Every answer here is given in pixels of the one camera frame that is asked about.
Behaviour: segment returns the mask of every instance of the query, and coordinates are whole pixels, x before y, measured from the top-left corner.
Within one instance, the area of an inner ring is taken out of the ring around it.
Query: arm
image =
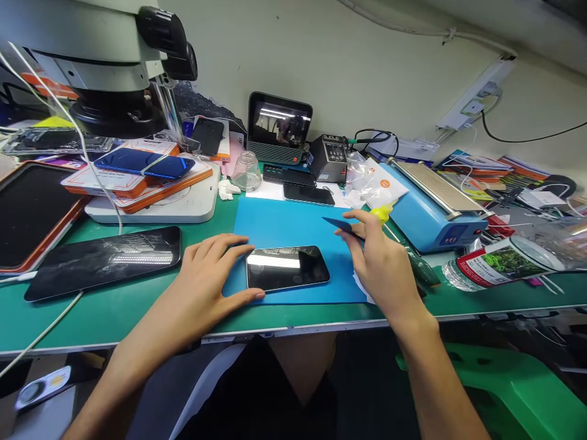
[[[383,234],[375,216],[360,210],[344,216],[361,221],[353,231],[365,237],[364,249],[353,236],[336,234],[347,243],[361,283],[397,335],[422,438],[489,440],[440,339],[438,322],[418,296],[405,248]]]
[[[138,401],[151,374],[231,312],[265,296],[258,288],[222,296],[222,286],[234,263],[254,249],[233,245],[247,240],[245,236],[223,234],[185,249],[179,275],[116,347],[64,440],[124,438],[128,423],[121,423],[121,412]]]

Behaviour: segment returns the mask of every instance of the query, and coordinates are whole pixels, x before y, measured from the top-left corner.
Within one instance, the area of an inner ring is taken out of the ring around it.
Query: workbench
[[[179,225],[182,229],[182,247],[212,235],[232,232],[239,197],[244,195],[235,196],[233,201],[223,202],[218,199],[214,217],[206,223]],[[398,236],[403,236],[391,221],[388,225]],[[124,227],[124,233],[161,226],[128,225]],[[116,234],[117,226],[102,225],[83,218],[76,222],[63,243]],[[442,260],[438,254],[425,258],[432,266]],[[441,273],[440,267],[436,267],[435,271]],[[34,352],[63,353],[115,346],[132,330],[178,272],[179,267],[85,293],[69,314],[37,345]],[[587,274],[560,274],[552,276],[552,279],[565,290],[565,295],[554,295],[544,287],[534,288],[524,282],[468,293],[444,281],[439,287],[427,289],[424,303],[441,321],[472,319],[477,315],[495,312],[553,310],[587,304]],[[1,356],[13,356],[27,347],[72,300],[72,297],[68,297],[38,305],[29,304],[23,299],[27,286],[28,283],[22,283],[0,288]],[[386,325],[378,307],[370,304],[249,306],[212,329],[203,342],[234,339],[254,333],[284,336]]]

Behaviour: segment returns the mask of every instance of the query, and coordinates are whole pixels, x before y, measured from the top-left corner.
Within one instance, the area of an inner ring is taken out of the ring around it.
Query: finger
[[[353,223],[353,232],[357,234],[359,237],[365,238],[365,225],[363,223]]]
[[[208,251],[207,258],[213,259],[213,261],[218,261],[226,252],[226,249],[229,246],[233,246],[239,243],[246,243],[249,241],[249,238],[244,235],[229,235],[223,237],[220,240],[216,240],[210,250]]]
[[[194,261],[198,262],[198,261],[202,261],[206,255],[208,255],[208,251],[210,250],[210,248],[214,245],[214,243],[216,243],[218,240],[222,240],[225,237],[228,237],[231,234],[220,234],[220,235],[215,235],[215,236],[211,236],[210,238],[206,238],[206,240],[204,240],[203,242],[200,243],[200,247],[198,248],[198,251],[196,252],[196,255],[194,257]]]
[[[359,222],[362,222],[365,225],[365,237],[367,239],[371,236],[374,238],[379,238],[383,235],[379,218],[373,214],[369,214],[367,211],[352,210],[343,213],[342,216],[345,218],[354,218],[359,220]]]
[[[265,292],[263,289],[259,288],[249,288],[238,293],[235,293],[228,298],[223,300],[225,311],[227,314],[231,314],[237,309],[240,309],[247,304],[250,304],[253,301],[258,299],[265,298]]]
[[[191,246],[188,246],[185,248],[184,252],[183,252],[183,263],[191,263],[194,260],[194,257],[196,256],[196,252],[198,251],[198,248],[200,247],[201,243],[196,243],[196,244],[192,244]]]
[[[363,254],[363,248],[359,244],[359,241],[351,234],[348,234],[346,232],[342,233],[342,239],[345,243],[347,243],[347,246],[349,247],[350,256],[353,258],[353,266],[355,267],[355,271],[363,272],[367,266],[365,263],[365,255]]]
[[[255,247],[252,244],[233,246],[224,254],[224,256],[220,259],[220,262],[223,264],[223,267],[229,271],[241,255],[248,254],[254,248]]]

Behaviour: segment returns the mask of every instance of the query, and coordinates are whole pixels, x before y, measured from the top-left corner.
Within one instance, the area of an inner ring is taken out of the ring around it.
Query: blue laminating machine
[[[381,164],[409,192],[389,216],[420,252],[468,246],[487,227],[492,212],[424,164]]]

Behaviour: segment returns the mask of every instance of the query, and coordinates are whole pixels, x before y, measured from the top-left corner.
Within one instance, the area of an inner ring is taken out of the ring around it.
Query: electrical outlet
[[[500,82],[514,68],[514,62],[500,59],[489,66],[437,123],[437,127],[462,130],[478,115],[484,104],[481,100],[497,91]]]

